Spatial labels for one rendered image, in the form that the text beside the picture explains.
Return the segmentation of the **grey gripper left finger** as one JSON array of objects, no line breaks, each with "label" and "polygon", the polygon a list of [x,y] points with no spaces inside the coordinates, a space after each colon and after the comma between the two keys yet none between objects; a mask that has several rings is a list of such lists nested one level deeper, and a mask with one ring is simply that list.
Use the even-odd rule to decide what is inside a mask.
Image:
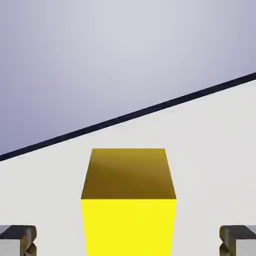
[{"label": "grey gripper left finger", "polygon": [[0,225],[0,256],[37,256],[34,225]]}]

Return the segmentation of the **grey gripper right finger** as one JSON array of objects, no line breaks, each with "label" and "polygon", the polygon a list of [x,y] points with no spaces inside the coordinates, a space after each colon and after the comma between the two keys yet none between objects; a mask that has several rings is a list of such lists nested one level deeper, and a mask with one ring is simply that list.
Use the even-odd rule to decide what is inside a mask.
[{"label": "grey gripper right finger", "polygon": [[219,256],[256,256],[256,225],[222,225]]}]

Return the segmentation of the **small yellow cube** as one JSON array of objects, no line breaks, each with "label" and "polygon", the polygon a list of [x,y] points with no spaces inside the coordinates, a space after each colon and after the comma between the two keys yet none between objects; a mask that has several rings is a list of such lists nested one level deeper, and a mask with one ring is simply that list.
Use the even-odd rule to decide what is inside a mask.
[{"label": "small yellow cube", "polygon": [[163,148],[94,148],[80,201],[86,256],[171,256],[177,197]]}]

